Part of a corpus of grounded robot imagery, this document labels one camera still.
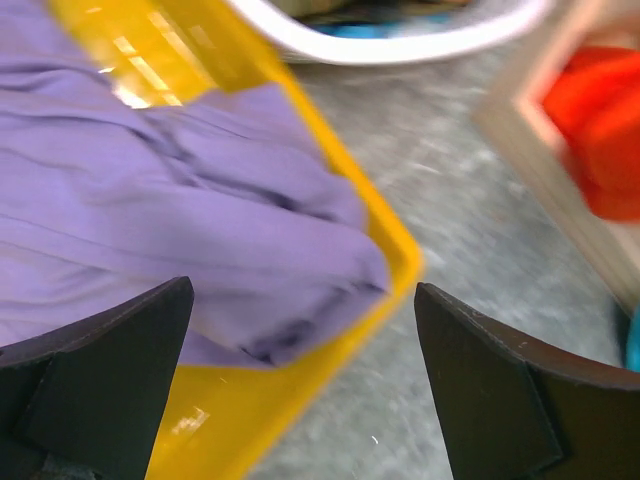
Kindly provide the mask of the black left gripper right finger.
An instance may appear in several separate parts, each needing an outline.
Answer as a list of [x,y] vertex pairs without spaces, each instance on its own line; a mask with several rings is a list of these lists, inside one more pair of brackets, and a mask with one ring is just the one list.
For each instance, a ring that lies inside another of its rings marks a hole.
[[638,374],[545,343],[433,284],[418,284],[414,311],[454,479],[638,478]]

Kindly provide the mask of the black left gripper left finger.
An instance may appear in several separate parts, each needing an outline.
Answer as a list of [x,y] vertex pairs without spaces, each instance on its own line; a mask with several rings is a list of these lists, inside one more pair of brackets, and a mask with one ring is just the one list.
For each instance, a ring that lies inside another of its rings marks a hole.
[[106,479],[145,477],[194,302],[178,277],[1,349],[1,476],[48,456]]

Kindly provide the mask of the purple t-shirt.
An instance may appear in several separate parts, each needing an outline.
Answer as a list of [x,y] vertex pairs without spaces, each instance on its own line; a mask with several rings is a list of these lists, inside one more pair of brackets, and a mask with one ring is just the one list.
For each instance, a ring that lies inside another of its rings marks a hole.
[[183,363],[285,365],[389,291],[366,223],[279,86],[133,109],[44,2],[2,3],[3,344],[186,276]]

